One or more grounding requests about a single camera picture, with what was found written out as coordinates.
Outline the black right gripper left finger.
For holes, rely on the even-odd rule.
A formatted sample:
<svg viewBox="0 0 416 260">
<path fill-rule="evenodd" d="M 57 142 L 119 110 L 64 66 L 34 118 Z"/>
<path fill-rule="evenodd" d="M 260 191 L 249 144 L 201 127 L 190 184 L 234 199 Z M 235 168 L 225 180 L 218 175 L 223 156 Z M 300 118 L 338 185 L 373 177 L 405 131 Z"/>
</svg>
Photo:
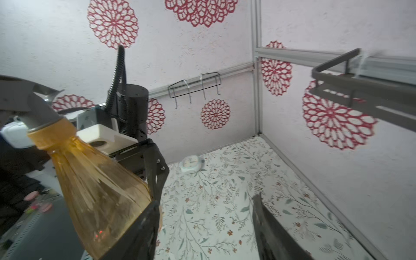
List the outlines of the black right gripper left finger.
<svg viewBox="0 0 416 260">
<path fill-rule="evenodd" d="M 121 238 L 103 256 L 103 260 L 153 260 L 159 232 L 159 202 L 152 201 Z"/>
</svg>

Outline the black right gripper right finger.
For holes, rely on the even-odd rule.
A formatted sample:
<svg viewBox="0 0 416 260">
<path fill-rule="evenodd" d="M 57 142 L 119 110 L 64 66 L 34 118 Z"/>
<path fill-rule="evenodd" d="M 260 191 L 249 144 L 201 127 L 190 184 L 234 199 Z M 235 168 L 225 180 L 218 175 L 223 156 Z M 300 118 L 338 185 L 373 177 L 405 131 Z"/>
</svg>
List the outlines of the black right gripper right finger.
<svg viewBox="0 0 416 260">
<path fill-rule="evenodd" d="M 261 260 L 312 260 L 262 203 L 253 196 L 253 226 Z"/>
</svg>

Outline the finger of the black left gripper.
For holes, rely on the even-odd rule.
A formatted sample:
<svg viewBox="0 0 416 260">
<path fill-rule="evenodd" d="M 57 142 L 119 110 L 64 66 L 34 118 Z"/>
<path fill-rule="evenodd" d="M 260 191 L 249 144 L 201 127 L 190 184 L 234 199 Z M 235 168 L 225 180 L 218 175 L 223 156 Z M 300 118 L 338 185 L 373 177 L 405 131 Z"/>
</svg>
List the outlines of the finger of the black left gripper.
<svg viewBox="0 0 416 260">
<path fill-rule="evenodd" d="M 147 139 L 143 146 L 143 156 L 148 186 L 154 200 L 160 202 L 163 187 L 169 175 L 169 167 L 159 147 L 152 139 Z"/>
</svg>

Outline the amber plastic spray bottle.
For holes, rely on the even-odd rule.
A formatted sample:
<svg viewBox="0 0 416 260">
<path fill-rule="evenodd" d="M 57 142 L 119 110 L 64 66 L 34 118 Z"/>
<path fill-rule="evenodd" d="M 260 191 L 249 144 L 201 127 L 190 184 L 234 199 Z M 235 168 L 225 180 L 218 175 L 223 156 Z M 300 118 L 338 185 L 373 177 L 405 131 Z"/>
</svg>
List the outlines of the amber plastic spray bottle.
<svg viewBox="0 0 416 260">
<path fill-rule="evenodd" d="M 102 256 L 153 199 L 147 183 L 77 135 L 45 150 L 84 249 Z"/>
</svg>

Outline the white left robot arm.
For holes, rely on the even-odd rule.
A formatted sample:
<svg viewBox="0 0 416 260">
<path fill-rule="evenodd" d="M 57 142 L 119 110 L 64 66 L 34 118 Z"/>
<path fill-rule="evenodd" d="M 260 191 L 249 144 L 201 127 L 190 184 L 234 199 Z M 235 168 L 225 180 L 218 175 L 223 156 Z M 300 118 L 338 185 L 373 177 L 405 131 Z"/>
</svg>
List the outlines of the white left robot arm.
<svg viewBox="0 0 416 260">
<path fill-rule="evenodd" d="M 44 85 L 18 78 L 1 78 L 1 125 L 11 114 L 17 114 L 29 128 L 28 137 L 40 150 L 46 150 L 76 135 L 76 125 L 55 112 L 49 103 L 38 95 L 50 91 Z M 117 103 L 114 116 L 124 123 L 127 136 L 137 143 L 118 148 L 108 157 L 134 174 L 145 174 L 153 199 L 160 201 L 169 168 L 158 146 L 145 134 L 148 116 L 148 90 L 134 84 L 122 84 L 112 99 Z"/>
</svg>

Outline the white round clock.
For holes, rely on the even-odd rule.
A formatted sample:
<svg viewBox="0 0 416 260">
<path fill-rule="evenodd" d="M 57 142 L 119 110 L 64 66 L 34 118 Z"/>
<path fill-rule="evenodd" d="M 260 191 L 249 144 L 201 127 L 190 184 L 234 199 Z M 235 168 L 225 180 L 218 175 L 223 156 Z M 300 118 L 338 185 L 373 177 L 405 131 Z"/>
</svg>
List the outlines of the white round clock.
<svg viewBox="0 0 416 260">
<path fill-rule="evenodd" d="M 200 171 L 203 167 L 204 160 L 200 156 L 192 155 L 185 157 L 180 163 L 179 167 L 182 173 L 192 174 Z"/>
</svg>

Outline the pink capped small jar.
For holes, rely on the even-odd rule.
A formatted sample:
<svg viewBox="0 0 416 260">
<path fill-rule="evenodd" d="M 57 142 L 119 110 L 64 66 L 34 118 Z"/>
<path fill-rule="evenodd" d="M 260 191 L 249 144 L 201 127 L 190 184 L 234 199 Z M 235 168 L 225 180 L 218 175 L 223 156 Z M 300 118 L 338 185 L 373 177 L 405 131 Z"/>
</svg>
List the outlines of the pink capped small jar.
<svg viewBox="0 0 416 260">
<path fill-rule="evenodd" d="M 23 199 L 28 202 L 29 206 L 25 210 L 26 214 L 31 214 L 35 211 L 45 213 L 52 208 L 52 203 L 48 199 L 44 199 L 38 191 L 33 191 L 26 195 Z"/>
</svg>

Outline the black wall shelf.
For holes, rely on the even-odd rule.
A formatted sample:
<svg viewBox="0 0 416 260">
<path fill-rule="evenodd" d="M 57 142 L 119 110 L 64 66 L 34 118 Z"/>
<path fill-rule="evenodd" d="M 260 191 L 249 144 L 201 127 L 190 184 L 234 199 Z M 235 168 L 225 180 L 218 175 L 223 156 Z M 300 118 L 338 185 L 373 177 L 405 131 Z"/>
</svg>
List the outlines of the black wall shelf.
<svg viewBox="0 0 416 260">
<path fill-rule="evenodd" d="M 414 132 L 416 130 L 416 60 L 373 56 L 360 48 L 312 69 L 320 98 Z"/>
</svg>

